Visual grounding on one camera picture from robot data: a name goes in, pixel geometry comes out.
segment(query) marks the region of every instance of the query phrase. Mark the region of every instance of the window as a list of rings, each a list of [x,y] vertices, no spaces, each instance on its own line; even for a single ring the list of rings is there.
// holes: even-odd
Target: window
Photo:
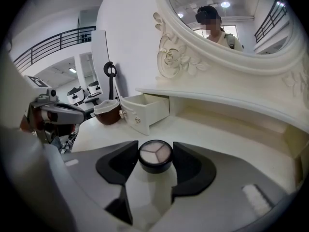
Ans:
[[[231,33],[231,34],[234,35],[234,37],[236,39],[238,39],[238,34],[237,34],[237,30],[236,30],[236,26],[235,25],[233,25],[233,26],[222,26],[222,27],[223,27],[223,29],[224,29],[224,31],[226,33]]]
[[[238,39],[238,34],[237,34],[237,30],[236,30],[236,26],[233,25],[233,26],[221,26],[224,31],[226,33],[231,33],[235,36],[235,38]],[[207,38],[209,36],[209,34],[206,32],[206,30],[203,30],[203,29],[196,29],[194,30],[195,33],[203,36],[204,38]]]

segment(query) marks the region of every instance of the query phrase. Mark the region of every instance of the person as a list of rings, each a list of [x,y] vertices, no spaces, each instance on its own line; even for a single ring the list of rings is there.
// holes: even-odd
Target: person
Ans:
[[[238,39],[232,34],[227,34],[221,28],[222,20],[214,7],[210,5],[200,7],[197,11],[196,19],[201,24],[202,29],[210,32],[207,39],[242,52],[243,48]]]

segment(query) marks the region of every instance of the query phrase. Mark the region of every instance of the makeup compact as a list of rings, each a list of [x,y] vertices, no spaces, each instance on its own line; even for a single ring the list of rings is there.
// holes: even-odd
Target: makeup compact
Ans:
[[[172,147],[161,140],[145,142],[139,149],[139,162],[142,168],[151,174],[159,174],[169,169],[172,159]]]

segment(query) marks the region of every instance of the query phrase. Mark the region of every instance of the backpack strap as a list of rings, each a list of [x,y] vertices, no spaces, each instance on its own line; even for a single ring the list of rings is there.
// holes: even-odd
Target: backpack strap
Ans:
[[[231,49],[235,49],[235,37],[232,34],[225,34],[226,42]]]

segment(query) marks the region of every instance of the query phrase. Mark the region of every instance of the sleeve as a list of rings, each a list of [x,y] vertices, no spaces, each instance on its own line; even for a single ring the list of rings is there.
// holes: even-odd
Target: sleeve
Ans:
[[[237,38],[235,38],[235,50],[240,52],[243,51],[242,45]]]

